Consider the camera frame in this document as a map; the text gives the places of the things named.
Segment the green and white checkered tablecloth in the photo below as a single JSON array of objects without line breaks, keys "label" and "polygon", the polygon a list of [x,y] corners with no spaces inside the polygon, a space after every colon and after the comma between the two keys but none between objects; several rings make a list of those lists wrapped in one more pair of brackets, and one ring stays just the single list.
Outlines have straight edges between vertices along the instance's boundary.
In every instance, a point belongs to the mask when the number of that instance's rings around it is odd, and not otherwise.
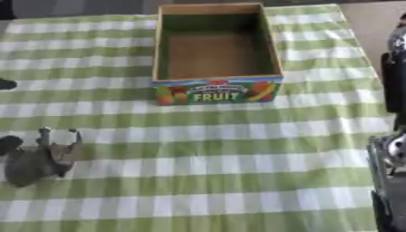
[{"label": "green and white checkered tablecloth", "polygon": [[14,21],[0,136],[78,128],[85,146],[65,179],[1,170],[0,231],[373,231],[364,148],[392,122],[376,74],[337,5],[266,11],[285,82],[247,104],[157,106],[155,16]]}]

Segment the table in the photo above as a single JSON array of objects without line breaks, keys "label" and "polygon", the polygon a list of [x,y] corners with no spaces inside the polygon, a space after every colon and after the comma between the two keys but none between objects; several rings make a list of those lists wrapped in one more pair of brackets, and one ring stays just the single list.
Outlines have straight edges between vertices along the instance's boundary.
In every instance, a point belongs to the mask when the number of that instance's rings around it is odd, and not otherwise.
[{"label": "table", "polygon": [[337,5],[268,8],[274,102],[159,107],[155,16],[14,21],[0,43],[0,135],[78,128],[65,179],[0,176],[0,231],[371,231],[365,145],[391,129]]}]

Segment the box label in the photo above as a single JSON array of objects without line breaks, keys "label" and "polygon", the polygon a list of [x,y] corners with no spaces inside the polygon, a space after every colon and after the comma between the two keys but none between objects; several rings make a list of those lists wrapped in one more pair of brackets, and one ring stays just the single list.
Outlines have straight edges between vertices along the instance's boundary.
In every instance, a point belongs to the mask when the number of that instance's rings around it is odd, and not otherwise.
[{"label": "box label", "polygon": [[189,82],[183,85],[159,85],[158,103],[195,104],[214,102],[269,102],[275,98],[279,82]]}]

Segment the metal part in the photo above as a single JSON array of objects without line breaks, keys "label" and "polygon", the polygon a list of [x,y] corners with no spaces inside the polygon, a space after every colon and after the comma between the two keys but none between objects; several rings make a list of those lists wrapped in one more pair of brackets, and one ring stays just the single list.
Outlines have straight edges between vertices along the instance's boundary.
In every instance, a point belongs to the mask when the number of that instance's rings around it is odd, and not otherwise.
[{"label": "metal part", "polygon": [[372,200],[381,232],[406,231],[406,132],[371,137]]}]

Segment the open box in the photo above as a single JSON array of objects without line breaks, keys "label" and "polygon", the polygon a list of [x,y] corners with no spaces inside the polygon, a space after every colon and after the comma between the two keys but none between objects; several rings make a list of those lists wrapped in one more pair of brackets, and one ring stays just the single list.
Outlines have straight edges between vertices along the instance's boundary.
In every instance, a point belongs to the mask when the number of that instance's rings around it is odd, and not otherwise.
[{"label": "open box", "polygon": [[282,80],[261,4],[159,8],[152,79],[159,104],[268,102]]}]

